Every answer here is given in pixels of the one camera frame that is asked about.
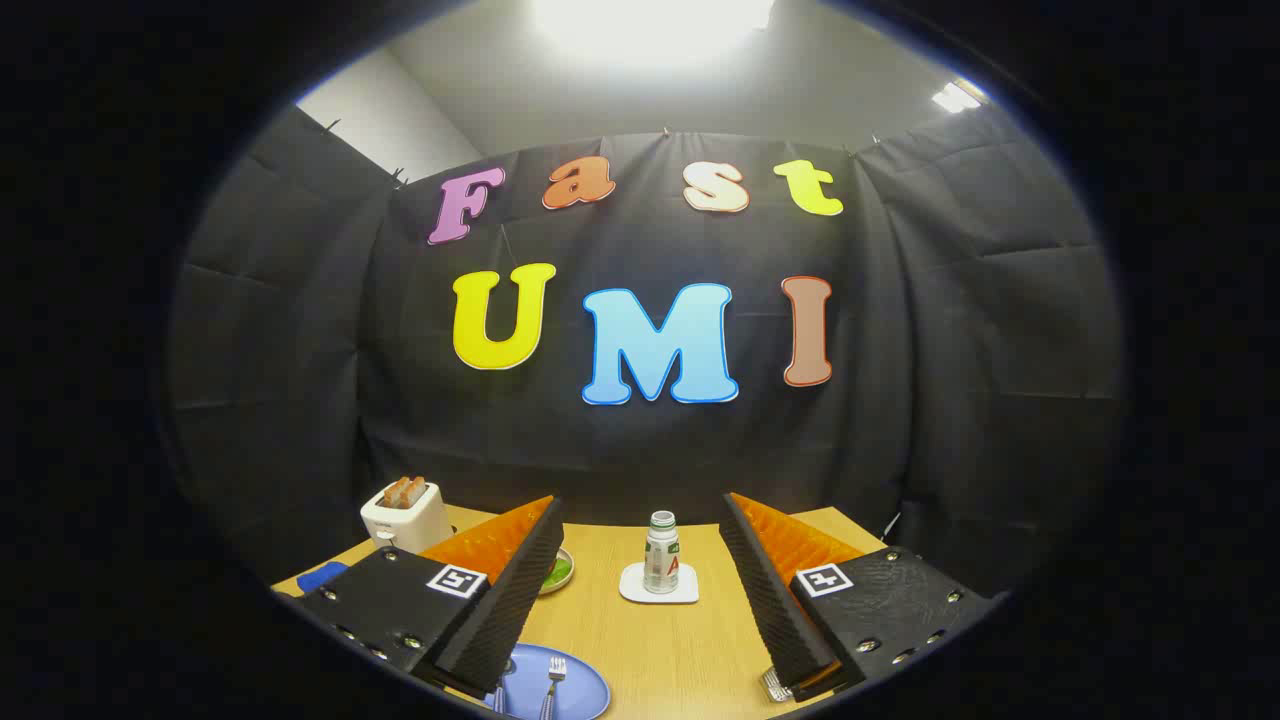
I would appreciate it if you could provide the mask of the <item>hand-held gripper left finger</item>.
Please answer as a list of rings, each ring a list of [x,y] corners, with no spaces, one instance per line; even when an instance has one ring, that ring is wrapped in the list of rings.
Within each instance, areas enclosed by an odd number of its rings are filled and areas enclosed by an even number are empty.
[[[562,516],[562,501],[545,496],[422,552],[378,548],[297,606],[374,660],[481,700],[556,564]]]

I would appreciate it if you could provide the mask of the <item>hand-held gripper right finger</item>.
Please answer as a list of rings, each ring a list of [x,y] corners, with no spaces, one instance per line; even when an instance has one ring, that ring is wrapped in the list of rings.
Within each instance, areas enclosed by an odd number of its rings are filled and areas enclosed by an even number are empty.
[[[900,546],[856,550],[737,493],[719,533],[780,684],[796,701],[886,682],[1001,603]]]

